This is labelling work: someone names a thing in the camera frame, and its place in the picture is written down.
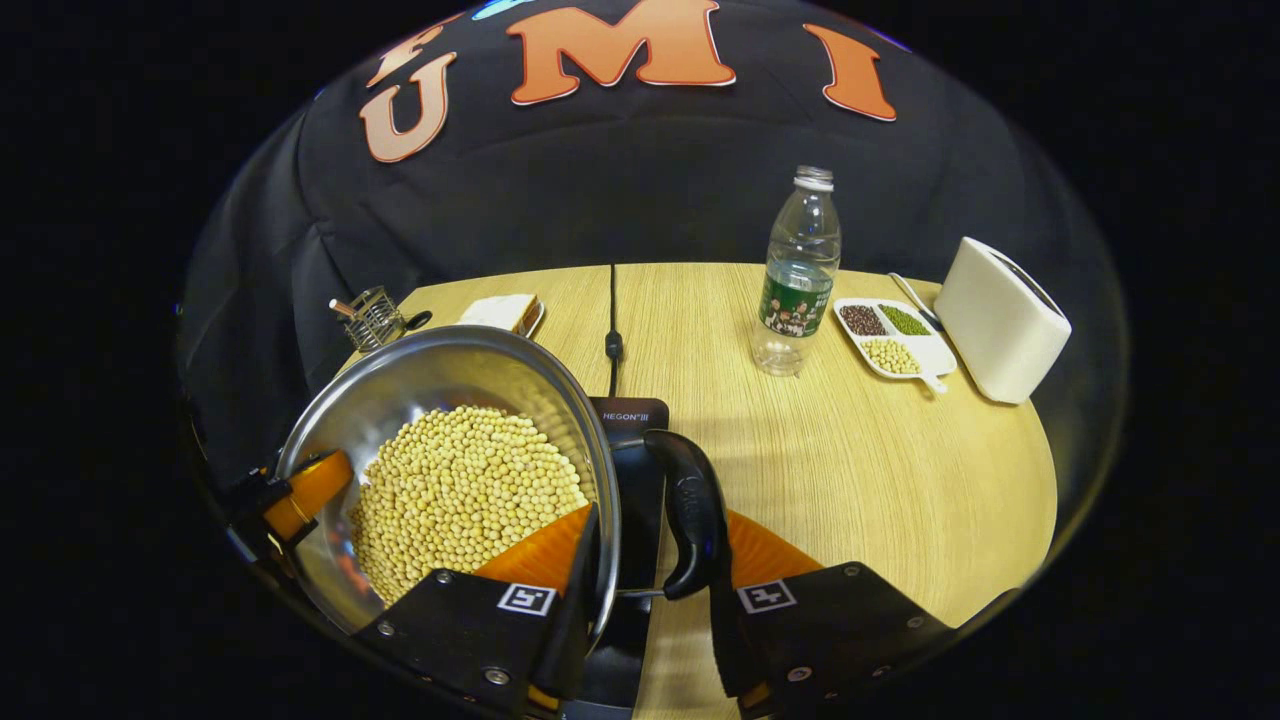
bread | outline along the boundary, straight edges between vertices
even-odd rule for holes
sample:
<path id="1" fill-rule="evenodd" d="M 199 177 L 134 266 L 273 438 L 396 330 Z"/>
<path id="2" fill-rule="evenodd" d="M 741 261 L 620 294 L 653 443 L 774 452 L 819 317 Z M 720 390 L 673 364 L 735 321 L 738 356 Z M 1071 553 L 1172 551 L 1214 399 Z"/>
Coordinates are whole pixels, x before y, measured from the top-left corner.
<path id="1" fill-rule="evenodd" d="M 488 325 L 527 337 L 540 313 L 536 295 L 495 295 L 472 302 L 457 324 Z"/>

plastic water bottle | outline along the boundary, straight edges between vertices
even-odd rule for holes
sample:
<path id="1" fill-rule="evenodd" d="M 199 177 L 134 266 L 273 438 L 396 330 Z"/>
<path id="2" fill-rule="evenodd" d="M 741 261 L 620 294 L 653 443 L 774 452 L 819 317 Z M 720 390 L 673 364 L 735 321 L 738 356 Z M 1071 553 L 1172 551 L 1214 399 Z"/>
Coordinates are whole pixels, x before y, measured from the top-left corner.
<path id="1" fill-rule="evenodd" d="M 840 268 L 831 172 L 800 165 L 795 184 L 773 220 L 759 320 L 751 333 L 755 364 L 771 375 L 800 372 Z"/>

stainless steel pot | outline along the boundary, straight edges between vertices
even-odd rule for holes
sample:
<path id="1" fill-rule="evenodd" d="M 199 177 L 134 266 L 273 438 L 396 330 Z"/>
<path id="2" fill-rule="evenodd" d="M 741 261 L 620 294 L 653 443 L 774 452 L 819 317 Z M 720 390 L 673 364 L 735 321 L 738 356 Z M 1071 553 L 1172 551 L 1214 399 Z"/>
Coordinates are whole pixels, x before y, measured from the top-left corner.
<path id="1" fill-rule="evenodd" d="M 443 327 L 394 341 L 348 368 L 311 401 L 284 443 L 278 479 L 302 469 L 312 455 L 337 448 L 347 452 L 355 478 L 293 547 L 300 584 L 347 634 L 387 609 L 358 573 L 347 511 L 369 483 L 364 470 L 384 441 L 434 409 L 460 405 L 532 418 L 573 462 L 582 493 L 599 505 L 598 610 L 588 635 L 593 647 L 608 623 L 618 582 L 621 510 L 604 428 L 559 360 L 535 342 L 494 328 Z M 676 600 L 704 587 L 717 564 L 727 561 L 723 502 L 710 465 L 692 443 L 663 430 L 635 442 L 649 447 L 667 470 L 667 515 L 680 562 L 660 594 Z"/>

white toaster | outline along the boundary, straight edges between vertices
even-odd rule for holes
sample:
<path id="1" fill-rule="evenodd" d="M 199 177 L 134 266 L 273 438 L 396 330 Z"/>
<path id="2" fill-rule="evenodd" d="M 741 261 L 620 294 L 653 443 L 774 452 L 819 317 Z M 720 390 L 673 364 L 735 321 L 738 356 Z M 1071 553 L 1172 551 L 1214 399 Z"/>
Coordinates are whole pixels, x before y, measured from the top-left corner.
<path id="1" fill-rule="evenodd" d="M 997 402 L 1024 402 L 1071 334 L 1030 275 L 972 237 L 960 241 L 933 311 L 978 389 Z"/>

bottle label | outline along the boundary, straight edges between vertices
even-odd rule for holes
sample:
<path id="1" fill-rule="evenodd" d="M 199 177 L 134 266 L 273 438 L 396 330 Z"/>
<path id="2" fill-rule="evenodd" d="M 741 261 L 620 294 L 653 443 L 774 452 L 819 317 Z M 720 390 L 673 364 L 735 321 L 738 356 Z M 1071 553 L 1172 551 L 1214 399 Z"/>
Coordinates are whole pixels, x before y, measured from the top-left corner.
<path id="1" fill-rule="evenodd" d="M 831 300 L 831 288 L 804 291 L 787 287 L 764 275 L 760 295 L 760 322 L 771 331 L 787 337 L 809 337 L 818 332 L 822 311 Z"/>

